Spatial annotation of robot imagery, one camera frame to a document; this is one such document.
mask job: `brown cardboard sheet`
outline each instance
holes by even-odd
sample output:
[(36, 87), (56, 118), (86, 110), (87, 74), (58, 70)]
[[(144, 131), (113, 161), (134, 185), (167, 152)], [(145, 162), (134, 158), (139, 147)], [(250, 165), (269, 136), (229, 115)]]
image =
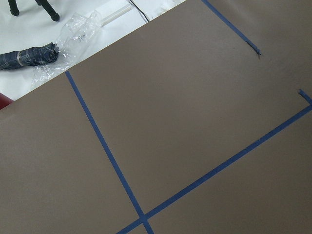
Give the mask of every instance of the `brown cardboard sheet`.
[(312, 116), (155, 215), (155, 233), (309, 234)]
[[(312, 96), (308, 1), (211, 3), (263, 55), (187, 0), (69, 70), (144, 213), (306, 108), (298, 89)], [(150, 218), (155, 233), (308, 234), (311, 116)], [(0, 139), (4, 233), (138, 219), (65, 75), (1, 110)]]
[(257, 46), (189, 0), (70, 69), (144, 212), (307, 106), (311, 50)]
[(116, 233), (138, 218), (65, 75), (0, 119), (0, 233)]

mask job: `umbrella strap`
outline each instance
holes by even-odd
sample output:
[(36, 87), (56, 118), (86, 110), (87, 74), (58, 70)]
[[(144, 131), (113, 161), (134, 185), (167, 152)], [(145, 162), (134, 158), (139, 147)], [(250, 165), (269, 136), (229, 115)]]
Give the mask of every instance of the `umbrella strap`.
[(19, 65), (21, 65), (22, 67), (25, 67), (25, 65), (22, 64), (22, 62), (20, 61), (20, 55), (21, 55), (21, 51), (18, 52), (18, 63), (19, 63)]

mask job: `white pipe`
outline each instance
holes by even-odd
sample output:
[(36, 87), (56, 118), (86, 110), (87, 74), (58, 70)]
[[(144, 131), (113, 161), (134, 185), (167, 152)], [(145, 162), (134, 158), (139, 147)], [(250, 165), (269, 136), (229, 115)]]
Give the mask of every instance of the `white pipe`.
[(131, 4), (127, 4), (124, 7), (120, 8), (118, 11), (115, 11), (114, 13), (110, 14), (108, 17), (105, 17), (101, 22), (101, 27), (109, 24), (110, 22), (114, 21), (118, 17), (126, 14), (128, 11), (132, 9)]

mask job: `black chair leg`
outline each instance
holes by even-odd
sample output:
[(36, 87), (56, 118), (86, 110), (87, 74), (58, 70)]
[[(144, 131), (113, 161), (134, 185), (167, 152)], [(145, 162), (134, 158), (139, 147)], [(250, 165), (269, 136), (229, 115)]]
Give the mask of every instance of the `black chair leg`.
[(13, 16), (18, 16), (20, 14), (20, 11), (18, 9), (18, 6), (16, 5), (16, 0), (9, 0), (9, 5), (11, 9), (11, 14)]
[(46, 10), (46, 12), (51, 16), (53, 21), (59, 21), (59, 15), (55, 12), (52, 6), (48, 3), (47, 0), (36, 0), (38, 5), (42, 5), (42, 7)]

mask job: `folded umbrella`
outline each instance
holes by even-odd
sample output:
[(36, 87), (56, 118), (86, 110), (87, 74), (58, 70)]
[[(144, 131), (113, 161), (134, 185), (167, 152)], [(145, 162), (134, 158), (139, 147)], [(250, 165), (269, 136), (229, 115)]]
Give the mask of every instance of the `folded umbrella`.
[(12, 70), (25, 66), (39, 66), (55, 62), (59, 57), (56, 44), (32, 47), (0, 55), (0, 70)]

